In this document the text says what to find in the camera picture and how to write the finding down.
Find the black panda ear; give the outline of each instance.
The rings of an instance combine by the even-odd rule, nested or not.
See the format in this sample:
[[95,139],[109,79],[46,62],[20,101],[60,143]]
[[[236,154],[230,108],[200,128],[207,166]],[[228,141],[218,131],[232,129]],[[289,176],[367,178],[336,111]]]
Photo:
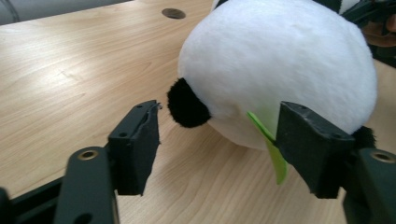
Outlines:
[[206,105],[196,97],[184,78],[180,78],[168,92],[168,108],[173,119],[186,128],[197,127],[210,119]]
[[375,147],[375,136],[373,130],[370,128],[361,126],[352,136],[355,138],[356,149]]

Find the black bracket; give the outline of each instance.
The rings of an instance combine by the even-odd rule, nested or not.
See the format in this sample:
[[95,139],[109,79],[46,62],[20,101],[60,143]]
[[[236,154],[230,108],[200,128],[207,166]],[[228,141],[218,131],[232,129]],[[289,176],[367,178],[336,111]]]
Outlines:
[[396,155],[358,148],[355,138],[311,109],[282,102],[276,145],[311,193],[334,199],[346,190],[350,224],[396,223]]
[[105,147],[74,153],[64,177],[13,200],[0,189],[1,223],[119,223],[114,191],[143,194],[160,144],[159,107],[156,101],[135,106]]

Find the panda plush toy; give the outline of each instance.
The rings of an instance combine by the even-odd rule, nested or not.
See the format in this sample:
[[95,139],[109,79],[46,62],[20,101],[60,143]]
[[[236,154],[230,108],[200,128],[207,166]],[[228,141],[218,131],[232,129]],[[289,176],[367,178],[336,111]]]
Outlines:
[[179,55],[179,79],[168,92],[176,122],[187,128],[208,122],[237,145],[267,149],[247,112],[275,135],[280,103],[287,101],[346,133],[361,129],[375,107],[376,73],[355,24],[312,0],[214,6]]

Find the black plastic part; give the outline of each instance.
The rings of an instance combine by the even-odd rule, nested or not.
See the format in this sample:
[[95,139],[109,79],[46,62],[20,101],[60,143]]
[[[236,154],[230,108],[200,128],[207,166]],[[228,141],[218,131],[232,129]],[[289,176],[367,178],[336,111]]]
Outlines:
[[396,0],[363,0],[344,12],[342,16],[361,28],[369,21],[384,23],[394,13],[396,13]]
[[0,188],[0,220],[4,224],[14,223],[11,201],[5,189]]
[[105,148],[86,147],[70,157],[54,223],[119,223]]
[[158,107],[156,101],[135,106],[108,137],[119,195],[144,192],[160,144]]
[[383,150],[359,151],[356,173],[372,211],[370,223],[396,223],[396,156]]
[[344,201],[344,213],[348,224],[367,224],[372,215],[366,203],[361,203],[350,194],[346,194]]
[[55,179],[12,200],[15,223],[52,223],[62,179]]
[[369,45],[369,47],[374,59],[396,68],[396,47],[380,48],[373,45]]
[[311,193],[337,198],[344,179],[343,160],[354,146],[353,137],[305,106],[282,102],[276,145]]

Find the stuffed panda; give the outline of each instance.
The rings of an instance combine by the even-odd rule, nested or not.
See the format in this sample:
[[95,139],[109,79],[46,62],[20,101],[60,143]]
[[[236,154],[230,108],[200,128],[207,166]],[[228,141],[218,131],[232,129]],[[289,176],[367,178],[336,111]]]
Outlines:
[[179,79],[167,94],[177,123],[208,122],[237,145],[267,149],[247,112],[275,135],[287,101],[346,133],[361,130],[375,107],[376,73],[356,25],[312,0],[223,2],[215,2],[180,52]]

